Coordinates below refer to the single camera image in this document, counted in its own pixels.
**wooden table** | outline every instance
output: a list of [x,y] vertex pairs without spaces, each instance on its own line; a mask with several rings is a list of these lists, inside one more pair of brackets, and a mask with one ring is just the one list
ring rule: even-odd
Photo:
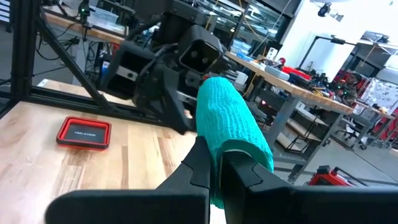
[[294,97],[298,98],[301,101],[313,103],[318,106],[322,106],[326,109],[331,109],[331,110],[345,113],[345,114],[351,114],[353,112],[353,109],[346,105],[343,105],[337,101],[333,101],[330,98],[315,95],[306,89],[303,89],[303,88],[293,85],[285,80],[277,78],[277,77],[265,72],[261,68],[255,66],[253,63],[250,63],[248,61],[245,61],[245,60],[239,58],[238,56],[236,56],[235,54],[233,54],[231,52],[227,52],[226,55],[229,58],[233,59],[234,61],[236,61],[236,62],[240,63],[241,65],[247,67],[248,69],[254,71],[257,75],[260,75],[262,78],[265,79],[266,82],[289,92],[291,95],[293,95]]
[[[45,88],[87,95],[82,87],[55,81]],[[112,124],[105,151],[60,147],[55,137],[67,116]],[[76,189],[154,189],[180,164],[195,133],[95,114],[20,102],[0,119],[0,223],[43,223],[47,205]],[[225,223],[211,208],[211,222]]]
[[[271,149],[273,150],[275,161],[294,164],[294,168],[292,169],[292,172],[289,174],[288,181],[289,182],[296,181],[299,175],[305,170],[306,166],[308,166],[312,158],[315,156],[319,148],[321,148],[322,145],[326,144],[326,141],[330,137],[331,133],[337,128],[340,119],[343,118],[343,115],[351,114],[353,112],[353,109],[348,106],[342,105],[339,102],[333,101],[329,98],[315,95],[306,89],[300,88],[285,80],[277,78],[265,72],[261,68],[257,67],[255,64],[247,62],[237,57],[235,54],[232,54],[231,52],[227,52],[226,55],[232,60],[238,62],[239,64],[255,72],[256,75],[260,75],[263,78],[262,81],[256,85],[255,89],[253,89],[254,98],[258,94],[260,94],[259,96],[262,95],[263,97],[271,96],[271,94],[266,91],[260,93],[263,81],[270,83],[271,85],[281,88],[290,93],[290,95],[285,100],[280,99],[279,97],[276,96],[267,102],[269,105],[272,105],[273,103],[281,104],[279,102],[283,101],[283,104],[280,108],[278,108],[278,113],[274,119],[274,122],[271,124],[271,127],[264,135],[267,139],[268,145],[270,145]],[[290,143],[292,143],[291,140],[285,138],[285,136],[283,135],[283,131],[287,129],[287,127],[292,126],[291,117],[294,115],[294,111],[298,111],[297,105],[299,101],[304,101],[306,103],[317,105],[326,110],[330,110],[331,112],[330,113],[331,119],[326,124],[324,122],[317,121],[315,117],[314,119],[310,119],[311,122],[313,121],[321,125],[325,124],[327,128],[325,128],[325,132],[322,133],[322,139],[316,138],[317,144],[314,144],[314,146],[311,145],[311,150],[307,149],[301,155],[285,152],[285,150],[283,149],[280,150],[278,148],[278,144],[276,143],[279,142],[279,144],[281,144],[285,149],[287,148],[287,146],[290,145]],[[308,118],[311,116],[304,114],[303,117]],[[303,135],[306,136],[306,134],[302,134],[307,132],[306,129],[296,128],[295,130],[296,131],[299,130],[298,131],[299,134],[301,133],[302,136]],[[301,149],[297,147],[293,148],[293,150],[301,151]]]

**table leg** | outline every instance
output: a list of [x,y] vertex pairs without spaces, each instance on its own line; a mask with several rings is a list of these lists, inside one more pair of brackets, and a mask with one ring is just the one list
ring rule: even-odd
[[381,134],[386,131],[386,129],[391,125],[391,123],[395,120],[394,119],[388,119],[388,122],[384,122],[380,129],[377,131],[376,136],[374,139],[372,139],[372,141],[370,142],[370,145],[373,145],[374,143],[376,143],[377,140],[379,140]]
[[285,100],[285,103],[278,111],[274,122],[266,133],[266,139],[268,144],[273,144],[276,141],[279,133],[285,128],[285,124],[290,118],[290,115],[293,113],[294,109],[296,108],[297,103],[299,103],[299,100],[294,98],[293,96],[289,96]]
[[249,102],[254,102],[256,96],[258,95],[258,91],[261,89],[262,84],[264,83],[264,79],[260,79],[257,85],[253,88],[249,95]]
[[378,115],[375,114],[373,116],[373,118],[371,118],[371,122],[368,125],[366,125],[365,127],[363,127],[363,129],[359,133],[359,136],[355,139],[354,143],[351,145],[351,148],[354,148],[354,146],[361,141],[361,139],[366,135],[366,133],[368,133],[368,131],[372,128],[373,124],[376,122],[377,118],[378,118]]
[[331,124],[329,130],[326,132],[326,134],[323,136],[323,139],[321,143],[313,150],[312,152],[310,151],[305,151],[304,155],[308,158],[307,162],[304,165],[296,164],[294,165],[292,172],[289,174],[288,177],[288,182],[291,184],[294,184],[294,182],[298,179],[298,177],[304,172],[305,168],[309,165],[311,162],[312,158],[317,154],[318,150],[321,148],[322,145],[328,140],[328,138],[331,136],[331,134],[337,129],[338,124],[340,123],[341,119],[343,119],[343,115],[339,114],[337,115],[336,121]]

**cable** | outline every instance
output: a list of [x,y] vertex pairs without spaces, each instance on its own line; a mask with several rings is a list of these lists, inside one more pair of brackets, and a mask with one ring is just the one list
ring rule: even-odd
[[[285,10],[287,9],[287,6],[289,5],[289,3],[290,3],[291,1],[292,1],[292,0],[289,0],[289,1],[287,2],[287,4],[286,4],[285,7],[283,8],[282,12],[280,13],[279,17],[276,19],[276,21],[275,21],[274,25],[271,27],[271,29],[273,29],[273,28],[276,26],[276,24],[279,22],[279,19],[283,16]],[[242,7],[242,0],[239,0],[239,5],[241,6],[241,8],[243,8],[243,7]],[[245,15],[242,15],[242,16],[243,16],[244,20],[246,21],[246,23],[248,24],[249,28],[252,30],[252,32],[255,33],[255,31],[252,29],[252,27],[250,26],[249,22],[247,21],[246,16],[245,16]],[[258,48],[268,39],[268,37],[269,37],[270,34],[271,34],[271,33],[268,32],[268,34],[266,35],[266,38],[253,50],[253,53],[255,53],[255,52],[258,50]],[[264,56],[265,54],[266,54],[266,48],[264,47],[264,51],[263,51],[263,53],[262,53],[262,56]],[[243,96],[246,96],[246,94],[249,92],[250,86],[253,84],[254,78],[255,78],[256,76],[257,76],[257,75],[254,75],[253,78],[251,79],[250,84],[249,84],[249,86],[248,86],[248,89],[244,92]]]
[[142,48],[145,48],[145,47],[147,46],[148,42],[151,40],[151,38],[152,38],[153,35],[154,35],[154,34],[152,33],[152,34],[145,40],[145,43],[144,43],[144,45],[142,46]]
[[[72,44],[69,45],[65,50],[69,50],[69,48],[70,48],[71,46],[72,46]],[[42,57],[44,60],[53,61],[53,60],[58,60],[58,59],[59,59],[59,57],[57,57],[57,58],[47,58],[47,57],[44,57],[44,56],[40,53],[40,51],[38,50],[37,47],[36,47],[36,52],[37,52],[37,54],[38,54],[40,57]]]
[[37,75],[42,75],[42,74],[45,74],[45,73],[48,73],[48,72],[54,72],[54,71],[57,71],[57,70],[60,70],[60,69],[63,69],[63,68],[66,68],[66,66],[62,66],[62,67],[59,67],[59,68],[54,68],[54,69],[47,70],[47,71],[44,71],[44,72],[39,72],[37,74],[33,74],[32,77],[35,77]]
[[6,84],[6,83],[8,83],[8,82],[11,82],[11,79],[10,79],[10,78],[7,79],[7,80],[1,81],[1,82],[0,82],[0,86],[3,85],[3,84]]
[[[277,18],[277,20],[275,21],[275,24],[271,27],[271,29],[275,28],[276,24],[279,22],[279,19],[283,16],[285,10],[287,9],[287,6],[290,4],[291,1],[292,1],[292,0],[289,0],[289,1],[287,2],[287,4],[285,5],[284,9],[283,9],[282,12],[280,13],[279,17]],[[270,34],[271,34],[271,33],[268,32],[268,34],[266,35],[266,38],[256,47],[255,50],[253,50],[253,53],[256,52],[256,50],[258,50],[258,48],[268,39],[268,37],[270,36]],[[266,48],[264,48],[264,52],[262,53],[262,56],[264,56],[264,55],[266,54],[265,49],[266,49]]]
[[66,34],[66,33],[68,32],[68,30],[69,30],[73,25],[76,25],[76,24],[79,24],[79,23],[78,23],[78,22],[74,22],[74,23],[70,24],[70,25],[62,32],[62,34],[60,34],[60,35],[57,36],[57,38],[59,38],[59,37],[62,36],[63,34]]
[[[241,9],[243,9],[243,7],[242,7],[242,1],[241,0],[239,0],[239,5],[241,6]],[[254,31],[254,29],[250,26],[250,24],[249,24],[249,21],[248,21],[248,19],[246,18],[246,15],[243,15],[242,14],[242,16],[243,16],[243,19],[245,20],[245,22],[248,24],[248,27],[249,27],[249,29],[251,29],[251,32],[253,32],[253,34],[255,34],[261,41],[264,41],[265,39],[263,39],[262,37],[260,37],[260,35],[258,35],[255,31]]]

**teal cloth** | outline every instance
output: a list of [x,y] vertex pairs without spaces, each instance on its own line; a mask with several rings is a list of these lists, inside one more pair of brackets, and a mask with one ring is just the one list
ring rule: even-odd
[[209,78],[199,88],[196,121],[197,133],[205,137],[213,158],[211,203],[218,208],[223,208],[218,179],[219,162],[225,151],[242,150],[274,171],[274,160],[264,135],[242,96],[227,79]]

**red tray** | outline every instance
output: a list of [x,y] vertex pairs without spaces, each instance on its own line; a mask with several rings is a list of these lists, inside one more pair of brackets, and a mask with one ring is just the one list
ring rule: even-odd
[[300,75],[301,77],[305,78],[306,80],[311,80],[311,76],[307,75],[306,73],[303,73],[297,69],[294,69],[292,67],[288,67],[288,66],[283,66],[282,67],[282,72],[289,74],[289,73],[294,73],[296,75]]
[[106,149],[111,139],[111,127],[108,122],[69,116],[58,132],[57,143],[83,149]]

